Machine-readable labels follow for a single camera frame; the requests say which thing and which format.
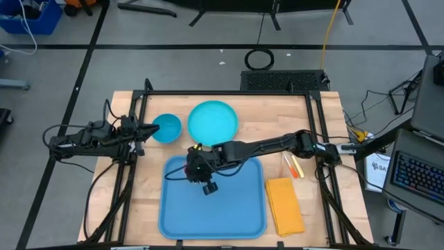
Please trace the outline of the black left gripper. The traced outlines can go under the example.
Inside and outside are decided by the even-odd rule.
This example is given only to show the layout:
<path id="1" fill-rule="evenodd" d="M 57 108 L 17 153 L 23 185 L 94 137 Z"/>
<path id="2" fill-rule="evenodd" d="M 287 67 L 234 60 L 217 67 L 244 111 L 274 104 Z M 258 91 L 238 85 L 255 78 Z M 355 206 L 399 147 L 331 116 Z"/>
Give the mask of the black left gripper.
<path id="1" fill-rule="evenodd" d="M 159 129 L 158 124 L 139 125 L 136 116 L 123 115 L 119 127 L 120 139 L 122 142 L 145 142 Z"/>

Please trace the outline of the teal round plate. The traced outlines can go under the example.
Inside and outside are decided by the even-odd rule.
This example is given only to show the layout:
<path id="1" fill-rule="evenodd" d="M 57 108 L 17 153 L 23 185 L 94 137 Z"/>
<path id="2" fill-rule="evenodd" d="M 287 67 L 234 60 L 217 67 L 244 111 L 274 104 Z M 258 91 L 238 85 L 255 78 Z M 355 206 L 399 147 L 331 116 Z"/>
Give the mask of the teal round plate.
<path id="1" fill-rule="evenodd" d="M 234 109 L 222 101 L 204 101 L 190 112 L 188 134 L 206 147 L 230 141 L 239 127 Z"/>

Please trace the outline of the orange napkin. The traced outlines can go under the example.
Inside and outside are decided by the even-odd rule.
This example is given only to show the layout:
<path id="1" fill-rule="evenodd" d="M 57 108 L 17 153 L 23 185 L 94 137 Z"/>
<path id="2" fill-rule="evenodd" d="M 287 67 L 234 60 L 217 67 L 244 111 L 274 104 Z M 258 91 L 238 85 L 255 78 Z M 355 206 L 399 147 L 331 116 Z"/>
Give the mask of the orange napkin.
<path id="1" fill-rule="evenodd" d="M 286 237 L 305 232 L 305 225 L 293 183 L 290 178 L 274 178 L 266 182 L 276 233 Z"/>

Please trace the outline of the yellow-handled knife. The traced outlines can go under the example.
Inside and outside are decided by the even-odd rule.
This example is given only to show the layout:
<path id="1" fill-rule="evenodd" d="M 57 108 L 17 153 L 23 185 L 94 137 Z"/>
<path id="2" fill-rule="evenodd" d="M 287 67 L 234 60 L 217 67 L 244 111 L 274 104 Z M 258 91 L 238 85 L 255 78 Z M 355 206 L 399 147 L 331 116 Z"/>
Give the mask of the yellow-handled knife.
<path id="1" fill-rule="evenodd" d="M 294 167 L 296 168 L 296 171 L 298 172 L 298 176 L 300 178 L 305 177 L 305 173 L 302 170 L 302 167 L 300 166 L 299 162 L 297 161 L 297 158 L 295 156 L 291 156 L 291 159 L 293 161 Z"/>

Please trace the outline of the blue plastic tray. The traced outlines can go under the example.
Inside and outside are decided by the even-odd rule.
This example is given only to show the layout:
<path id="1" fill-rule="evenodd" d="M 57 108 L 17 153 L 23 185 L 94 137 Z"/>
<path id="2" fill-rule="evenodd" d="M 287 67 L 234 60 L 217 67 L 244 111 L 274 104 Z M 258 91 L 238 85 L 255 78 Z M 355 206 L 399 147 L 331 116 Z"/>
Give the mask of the blue plastic tray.
<path id="1" fill-rule="evenodd" d="M 218 190 L 209 195 L 201 184 L 185 180 L 186 158 L 173 156 L 163 173 L 158 228 L 173 240 L 258 238 L 266 230 L 266 194 L 262 164 L 251 158 L 235 176 L 212 176 Z"/>

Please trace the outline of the black perforated computer case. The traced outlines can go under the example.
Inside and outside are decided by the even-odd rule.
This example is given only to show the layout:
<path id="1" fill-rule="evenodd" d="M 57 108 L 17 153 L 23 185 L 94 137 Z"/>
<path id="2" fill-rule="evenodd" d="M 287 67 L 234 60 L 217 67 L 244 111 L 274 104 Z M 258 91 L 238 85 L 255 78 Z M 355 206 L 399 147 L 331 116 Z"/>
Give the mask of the black perforated computer case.
<path id="1" fill-rule="evenodd" d="M 241 90 L 295 92 L 329 91 L 330 80 L 323 70 L 242 71 Z"/>

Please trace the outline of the black stand foot bar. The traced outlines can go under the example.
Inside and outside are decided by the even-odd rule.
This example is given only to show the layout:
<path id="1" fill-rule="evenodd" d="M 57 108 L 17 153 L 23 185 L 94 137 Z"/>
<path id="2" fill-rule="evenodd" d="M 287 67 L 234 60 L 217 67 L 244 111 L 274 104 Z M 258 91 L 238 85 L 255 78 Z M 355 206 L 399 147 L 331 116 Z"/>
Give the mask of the black stand foot bar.
<path id="1" fill-rule="evenodd" d="M 176 18 L 177 14 L 173 11 L 163 9 L 163 8 L 154 8 L 154 7 L 148 7 L 148 6 L 139 6 L 132 3 L 118 3 L 118 8 L 121 10 L 129 10 L 129 11 L 135 11 L 140 13 L 151 13 L 156 15 L 167 15 Z"/>

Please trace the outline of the grey chair base leg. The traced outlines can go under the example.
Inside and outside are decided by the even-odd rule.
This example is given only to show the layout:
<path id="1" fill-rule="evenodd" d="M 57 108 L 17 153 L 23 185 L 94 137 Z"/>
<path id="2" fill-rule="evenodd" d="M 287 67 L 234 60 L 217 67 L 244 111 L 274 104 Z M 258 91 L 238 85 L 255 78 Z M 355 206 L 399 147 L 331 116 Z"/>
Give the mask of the grey chair base leg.
<path id="1" fill-rule="evenodd" d="M 0 88 L 16 88 L 29 90 L 30 84 L 27 81 L 0 78 Z"/>

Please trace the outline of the black chair part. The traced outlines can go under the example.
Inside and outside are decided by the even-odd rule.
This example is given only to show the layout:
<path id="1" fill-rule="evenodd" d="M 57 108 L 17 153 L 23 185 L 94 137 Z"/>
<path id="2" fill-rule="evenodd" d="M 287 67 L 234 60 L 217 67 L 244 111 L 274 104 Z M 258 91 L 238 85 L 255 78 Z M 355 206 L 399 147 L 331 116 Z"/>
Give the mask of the black chair part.
<path id="1" fill-rule="evenodd" d="M 11 116 L 11 110 L 0 108 L 0 135 L 5 132 L 7 127 L 14 122 Z"/>

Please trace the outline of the orange and black object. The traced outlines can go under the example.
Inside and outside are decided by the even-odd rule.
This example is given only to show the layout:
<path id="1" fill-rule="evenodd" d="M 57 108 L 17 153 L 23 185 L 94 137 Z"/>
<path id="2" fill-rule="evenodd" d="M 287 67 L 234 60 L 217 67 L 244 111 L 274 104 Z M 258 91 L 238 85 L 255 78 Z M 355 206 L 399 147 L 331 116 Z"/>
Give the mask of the orange and black object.
<path id="1" fill-rule="evenodd" d="M 65 0 L 64 12 L 69 17 L 75 17 L 80 10 L 87 16 L 92 16 L 92 7 L 99 3 L 99 0 Z"/>

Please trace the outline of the blue storage bin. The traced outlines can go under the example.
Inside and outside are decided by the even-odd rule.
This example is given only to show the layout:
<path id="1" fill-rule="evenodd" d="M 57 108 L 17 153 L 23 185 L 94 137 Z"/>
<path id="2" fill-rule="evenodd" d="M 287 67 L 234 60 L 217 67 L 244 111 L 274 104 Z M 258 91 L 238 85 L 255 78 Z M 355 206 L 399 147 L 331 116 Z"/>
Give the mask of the blue storage bin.
<path id="1" fill-rule="evenodd" d="M 32 19 L 25 11 L 26 23 L 22 21 L 22 9 L 19 0 L 0 0 L 0 27 L 10 34 L 27 34 L 26 28 L 33 35 L 51 35 L 62 16 L 62 9 L 56 0 L 34 0 L 35 9 L 40 12 L 37 19 Z"/>

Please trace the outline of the black equipment stand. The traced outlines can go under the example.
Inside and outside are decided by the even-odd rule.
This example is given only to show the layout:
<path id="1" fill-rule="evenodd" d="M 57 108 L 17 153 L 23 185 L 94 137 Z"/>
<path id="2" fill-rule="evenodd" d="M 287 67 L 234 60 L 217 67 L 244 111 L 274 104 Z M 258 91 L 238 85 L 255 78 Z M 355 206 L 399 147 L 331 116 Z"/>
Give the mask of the black equipment stand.
<path id="1" fill-rule="evenodd" d="M 271 16 L 277 31 L 280 25 L 276 18 L 278 13 L 292 13 L 308 10 L 342 10 L 349 25 L 353 25 L 348 13 L 348 6 L 352 0 L 164 0 L 183 8 L 198 11 L 198 16 L 190 23 L 193 26 L 206 12 L 230 13 L 266 13 Z"/>

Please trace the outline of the yellow plug connector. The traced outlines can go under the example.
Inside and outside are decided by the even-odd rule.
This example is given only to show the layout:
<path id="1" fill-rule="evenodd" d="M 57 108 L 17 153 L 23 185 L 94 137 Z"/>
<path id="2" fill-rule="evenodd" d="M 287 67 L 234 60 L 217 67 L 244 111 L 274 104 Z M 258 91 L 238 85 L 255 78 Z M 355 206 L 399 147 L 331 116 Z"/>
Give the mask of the yellow plug connector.
<path id="1" fill-rule="evenodd" d="M 368 139 L 368 131 L 363 131 L 360 128 L 354 127 L 353 132 L 354 132 L 355 136 L 357 137 L 358 142 L 364 142 L 365 140 Z"/>

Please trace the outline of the white printed paper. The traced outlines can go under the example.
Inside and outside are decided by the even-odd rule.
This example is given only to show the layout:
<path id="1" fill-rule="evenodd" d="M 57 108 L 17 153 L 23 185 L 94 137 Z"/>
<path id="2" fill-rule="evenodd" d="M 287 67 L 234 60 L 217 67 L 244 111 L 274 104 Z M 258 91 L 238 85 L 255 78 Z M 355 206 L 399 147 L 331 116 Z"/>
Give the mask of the white printed paper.
<path id="1" fill-rule="evenodd" d="M 364 175 L 370 184 L 365 182 L 365 189 L 371 192 L 381 193 L 386 173 L 389 168 L 390 156 L 373 153 L 365 158 Z"/>

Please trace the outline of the blue tape roll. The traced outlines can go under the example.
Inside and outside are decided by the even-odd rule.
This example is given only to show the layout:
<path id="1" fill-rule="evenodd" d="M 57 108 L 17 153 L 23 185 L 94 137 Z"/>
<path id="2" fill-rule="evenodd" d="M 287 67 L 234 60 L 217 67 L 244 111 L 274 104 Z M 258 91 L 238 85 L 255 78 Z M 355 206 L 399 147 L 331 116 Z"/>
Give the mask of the blue tape roll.
<path id="1" fill-rule="evenodd" d="M 402 213 L 403 211 L 407 210 L 407 208 L 405 208 L 403 205 L 400 205 L 391 199 L 387 200 L 387 204 L 388 207 L 395 213 Z"/>

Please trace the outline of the black cart leg with caster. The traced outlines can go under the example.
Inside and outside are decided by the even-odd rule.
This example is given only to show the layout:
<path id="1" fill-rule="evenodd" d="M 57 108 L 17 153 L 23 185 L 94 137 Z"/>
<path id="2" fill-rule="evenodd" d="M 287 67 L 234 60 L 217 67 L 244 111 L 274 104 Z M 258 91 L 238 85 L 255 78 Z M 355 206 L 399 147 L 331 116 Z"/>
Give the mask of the black cart leg with caster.
<path id="1" fill-rule="evenodd" d="M 406 215 L 406 210 L 402 210 L 401 212 L 397 213 L 392 234 L 384 238 L 387 244 L 395 247 L 400 243 Z"/>

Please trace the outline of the laptop with backlit keyboard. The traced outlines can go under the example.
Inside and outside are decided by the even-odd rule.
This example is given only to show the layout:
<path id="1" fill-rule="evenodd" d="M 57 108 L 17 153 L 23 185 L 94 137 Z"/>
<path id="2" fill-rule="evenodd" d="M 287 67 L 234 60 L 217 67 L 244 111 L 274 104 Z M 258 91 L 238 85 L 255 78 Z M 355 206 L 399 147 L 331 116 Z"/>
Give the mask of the laptop with backlit keyboard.
<path id="1" fill-rule="evenodd" d="M 399 130 L 383 191 L 388 198 L 444 224 L 444 145 Z"/>

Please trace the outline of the grey closed laptop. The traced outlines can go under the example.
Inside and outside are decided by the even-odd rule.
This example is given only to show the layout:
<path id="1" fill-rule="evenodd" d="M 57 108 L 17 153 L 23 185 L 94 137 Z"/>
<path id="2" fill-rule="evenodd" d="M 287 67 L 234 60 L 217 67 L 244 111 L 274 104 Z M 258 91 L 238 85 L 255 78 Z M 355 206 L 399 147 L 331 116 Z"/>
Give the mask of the grey closed laptop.
<path id="1" fill-rule="evenodd" d="M 444 58 L 426 57 L 411 125 L 444 141 Z"/>

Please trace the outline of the black aluminium table frame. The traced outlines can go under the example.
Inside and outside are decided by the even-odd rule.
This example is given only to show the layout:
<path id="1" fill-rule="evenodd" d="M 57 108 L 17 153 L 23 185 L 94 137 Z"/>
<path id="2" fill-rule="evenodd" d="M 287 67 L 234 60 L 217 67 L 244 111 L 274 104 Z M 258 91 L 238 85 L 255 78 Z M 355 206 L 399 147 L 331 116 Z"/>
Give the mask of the black aluminium table frame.
<path id="1" fill-rule="evenodd" d="M 274 138 L 299 129 L 309 128 L 306 102 L 301 96 L 288 94 L 253 94 L 240 91 L 194 91 L 189 93 L 162 94 L 153 91 L 148 96 L 147 122 L 162 113 L 173 113 L 186 121 L 195 105 L 207 100 L 220 100 L 231 105 L 239 118 L 237 139 L 246 142 Z M 158 228 L 159 204 L 164 163 L 175 155 L 182 155 L 193 140 L 182 132 L 171 144 L 160 144 L 149 140 L 144 145 L 145 154 L 137 160 L 132 198 L 127 204 L 127 215 L 118 214 L 111 231 L 114 241 L 127 245 L 172 246 L 173 240 L 162 236 Z M 301 160 L 304 178 L 293 181 L 305 232 L 283 238 L 287 247 L 326 247 L 330 242 L 341 241 L 341 228 L 336 217 L 331 218 L 333 236 L 326 231 L 327 220 L 321 201 L 321 191 L 314 177 L 314 160 Z M 99 158 L 96 164 L 97 183 L 89 200 L 87 230 L 80 238 L 91 235 L 108 213 L 115 188 L 122 188 L 128 175 L 127 167 L 112 165 L 109 159 Z M 343 211 L 356 229 L 372 240 L 369 219 L 364 203 L 359 177 L 355 173 L 352 156 L 344 156 L 343 163 L 336 169 Z"/>

